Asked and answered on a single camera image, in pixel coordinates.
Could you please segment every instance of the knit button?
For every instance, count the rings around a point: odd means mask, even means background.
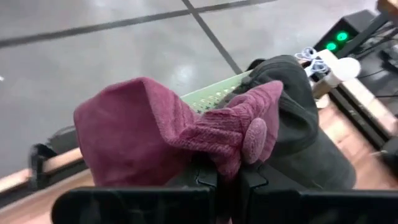
[[[267,124],[261,118],[251,121],[243,139],[243,161],[252,164],[256,162],[266,143]]]

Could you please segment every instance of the gray floor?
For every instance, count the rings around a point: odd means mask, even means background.
[[[188,10],[191,4],[195,11]],[[146,76],[184,95],[244,70],[254,58],[311,46],[341,16],[374,5],[373,0],[1,1],[0,176],[27,167],[29,147],[73,124],[75,107],[106,85]]]

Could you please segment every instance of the pink fabric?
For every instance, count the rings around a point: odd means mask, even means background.
[[[270,156],[281,92],[281,82],[270,82],[200,116],[149,78],[111,85],[75,110],[80,150],[99,186],[163,185],[197,151],[231,180],[242,159]]]

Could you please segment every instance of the wooden plank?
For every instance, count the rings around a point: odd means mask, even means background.
[[[0,209],[0,223],[51,223],[50,213],[55,200],[64,192],[82,186],[94,186],[89,170],[75,174]]]
[[[398,119],[358,79],[344,82],[343,85],[379,121],[383,128],[393,136],[398,134]]]
[[[398,189],[398,181],[379,160],[372,145],[331,104],[320,111],[320,126],[356,171],[356,189]]]
[[[83,158],[80,149],[76,148],[59,156],[50,158],[44,163],[44,172],[51,173],[60,167],[63,167],[73,161]],[[30,170],[28,168],[19,172],[13,173],[7,177],[0,179],[0,192],[7,191],[15,186],[26,183],[30,177]]]
[[[377,9],[381,12],[388,13],[392,19],[398,18],[398,0],[378,0]]]

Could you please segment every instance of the white plastic part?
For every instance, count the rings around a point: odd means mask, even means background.
[[[331,72],[324,79],[332,87],[357,77],[361,72],[361,64],[355,58],[342,58],[328,66]]]
[[[313,47],[306,47],[300,53],[294,54],[299,61],[311,62],[309,66],[304,68],[307,77],[315,72],[326,73],[329,71],[328,66],[318,57],[318,52]]]

